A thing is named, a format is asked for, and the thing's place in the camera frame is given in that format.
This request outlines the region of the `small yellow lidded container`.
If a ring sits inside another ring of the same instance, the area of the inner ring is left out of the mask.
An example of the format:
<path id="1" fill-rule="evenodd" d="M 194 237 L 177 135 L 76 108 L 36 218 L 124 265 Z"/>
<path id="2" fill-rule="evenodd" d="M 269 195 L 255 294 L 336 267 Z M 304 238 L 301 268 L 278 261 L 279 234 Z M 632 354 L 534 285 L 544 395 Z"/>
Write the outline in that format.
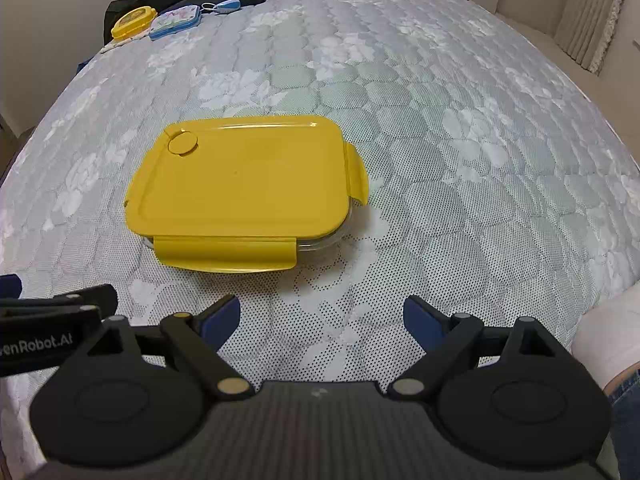
<path id="1" fill-rule="evenodd" d="M 157 12 L 152 6 L 140 6 L 131 10 L 114 24 L 111 29 L 112 38 L 115 41 L 124 41 L 139 35 L 151 26 L 156 17 Z"/>

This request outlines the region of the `beige curtain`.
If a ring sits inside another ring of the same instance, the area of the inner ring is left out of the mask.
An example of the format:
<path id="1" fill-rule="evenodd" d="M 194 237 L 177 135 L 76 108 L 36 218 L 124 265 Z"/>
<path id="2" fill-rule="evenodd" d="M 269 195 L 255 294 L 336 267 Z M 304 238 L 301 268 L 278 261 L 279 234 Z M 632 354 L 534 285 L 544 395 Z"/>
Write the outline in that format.
<path id="1" fill-rule="evenodd" d="M 600 72 L 624 0 L 498 0 L 497 12 L 551 37 L 584 70 Z"/>

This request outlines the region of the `yellow plastic container lid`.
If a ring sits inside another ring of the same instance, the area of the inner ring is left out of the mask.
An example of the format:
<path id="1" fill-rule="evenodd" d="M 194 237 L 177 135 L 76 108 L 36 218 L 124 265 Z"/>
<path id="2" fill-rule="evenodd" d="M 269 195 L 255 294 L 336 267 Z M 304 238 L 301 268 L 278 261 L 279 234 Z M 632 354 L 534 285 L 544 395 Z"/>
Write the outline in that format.
<path id="1" fill-rule="evenodd" d="M 369 177 L 335 122 L 229 117 L 168 125 L 134 173 L 124 209 L 141 237 L 317 238 L 342 223 L 349 197 L 365 205 Z M 192 271 L 258 273 L 292 269 L 300 254 L 295 243 L 278 243 L 156 258 Z"/>

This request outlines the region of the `clear glass divided container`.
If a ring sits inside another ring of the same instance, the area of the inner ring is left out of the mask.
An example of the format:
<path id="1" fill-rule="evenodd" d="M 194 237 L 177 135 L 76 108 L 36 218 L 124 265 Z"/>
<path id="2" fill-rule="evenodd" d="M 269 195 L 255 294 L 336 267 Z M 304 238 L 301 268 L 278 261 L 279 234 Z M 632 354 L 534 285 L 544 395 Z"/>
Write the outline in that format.
<path id="1" fill-rule="evenodd" d="M 360 203 L 356 198 L 349 197 L 346 216 L 342 223 L 329 234 L 317 238 L 293 238 L 292 236 L 158 236 L 154 238 L 149 236 L 142 237 L 141 240 L 143 246 L 155 252 L 157 257 L 164 256 L 166 258 L 168 258 L 169 254 L 172 255 L 172 258 L 176 258 L 177 254 L 184 254 L 186 258 L 195 259 L 196 254 L 226 252 L 227 250 L 244 246 L 247 246 L 250 250 L 263 250 L 265 247 L 278 243 L 284 243 L 286 246 L 295 243 L 298 252 L 316 252 L 336 244 L 348 234 L 354 210 L 359 206 Z"/>

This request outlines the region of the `small blue pouch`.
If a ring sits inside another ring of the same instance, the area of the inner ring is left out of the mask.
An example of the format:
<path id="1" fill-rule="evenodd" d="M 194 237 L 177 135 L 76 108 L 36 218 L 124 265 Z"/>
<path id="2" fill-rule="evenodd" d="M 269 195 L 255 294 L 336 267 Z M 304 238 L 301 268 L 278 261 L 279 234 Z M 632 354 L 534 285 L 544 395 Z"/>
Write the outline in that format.
<path id="1" fill-rule="evenodd" d="M 224 0 L 218 3 L 203 2 L 201 11 L 203 13 L 230 14 L 242 8 L 240 0 Z"/>

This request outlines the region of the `white sock foot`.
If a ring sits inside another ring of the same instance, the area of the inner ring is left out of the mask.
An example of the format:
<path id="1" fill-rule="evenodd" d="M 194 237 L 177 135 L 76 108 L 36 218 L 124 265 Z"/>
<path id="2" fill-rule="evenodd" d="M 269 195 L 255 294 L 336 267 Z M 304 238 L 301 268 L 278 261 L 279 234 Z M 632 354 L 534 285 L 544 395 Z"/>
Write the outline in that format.
<path id="1" fill-rule="evenodd" d="M 572 353 L 606 394 L 639 369 L 639 283 L 580 319 Z"/>

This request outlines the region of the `blue jeans leg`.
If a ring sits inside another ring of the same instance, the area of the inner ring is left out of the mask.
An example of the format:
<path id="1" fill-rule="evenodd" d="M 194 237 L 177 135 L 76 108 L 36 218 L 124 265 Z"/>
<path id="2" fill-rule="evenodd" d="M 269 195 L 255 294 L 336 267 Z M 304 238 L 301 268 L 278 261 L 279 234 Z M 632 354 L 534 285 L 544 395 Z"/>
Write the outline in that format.
<path id="1" fill-rule="evenodd" d="M 612 405 L 611 437 L 620 478 L 640 478 L 639 371 L 625 378 L 608 396 Z"/>

